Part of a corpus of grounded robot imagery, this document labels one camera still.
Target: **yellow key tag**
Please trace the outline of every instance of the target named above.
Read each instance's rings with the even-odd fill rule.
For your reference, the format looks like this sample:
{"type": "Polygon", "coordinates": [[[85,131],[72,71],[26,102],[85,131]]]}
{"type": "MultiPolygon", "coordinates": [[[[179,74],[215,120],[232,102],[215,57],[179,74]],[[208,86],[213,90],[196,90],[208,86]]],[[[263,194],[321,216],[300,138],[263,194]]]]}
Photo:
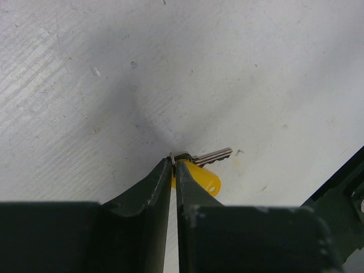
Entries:
{"type": "MultiPolygon", "coordinates": [[[[218,192],[221,189],[221,181],[217,175],[214,175],[206,169],[202,169],[201,167],[193,164],[190,161],[181,161],[186,164],[189,172],[191,173],[191,176],[201,187],[203,187],[208,193],[210,193],[210,195],[217,196],[218,192]]],[[[172,187],[176,188],[176,178],[174,176],[172,177],[172,187]]]]}

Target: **silver key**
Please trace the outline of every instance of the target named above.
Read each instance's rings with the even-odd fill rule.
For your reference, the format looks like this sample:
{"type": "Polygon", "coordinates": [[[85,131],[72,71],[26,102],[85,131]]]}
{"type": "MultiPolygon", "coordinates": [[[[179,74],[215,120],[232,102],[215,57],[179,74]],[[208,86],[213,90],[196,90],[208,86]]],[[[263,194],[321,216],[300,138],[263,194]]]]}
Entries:
{"type": "Polygon", "coordinates": [[[192,163],[196,164],[197,166],[203,167],[206,164],[212,164],[215,161],[224,160],[225,158],[230,157],[232,153],[233,150],[231,148],[226,148],[216,152],[212,152],[207,155],[192,158],[192,163]]]}

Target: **white table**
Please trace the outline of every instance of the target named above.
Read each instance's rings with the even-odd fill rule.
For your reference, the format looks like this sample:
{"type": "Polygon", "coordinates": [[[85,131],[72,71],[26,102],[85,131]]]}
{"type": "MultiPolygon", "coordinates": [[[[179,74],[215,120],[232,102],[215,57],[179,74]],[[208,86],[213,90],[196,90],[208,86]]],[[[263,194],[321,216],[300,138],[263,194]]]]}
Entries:
{"type": "MultiPolygon", "coordinates": [[[[224,204],[300,205],[364,144],[364,6],[0,2],[1,200],[105,202],[170,151],[224,204]]],[[[177,269],[172,193],[166,272],[177,269]]]]}

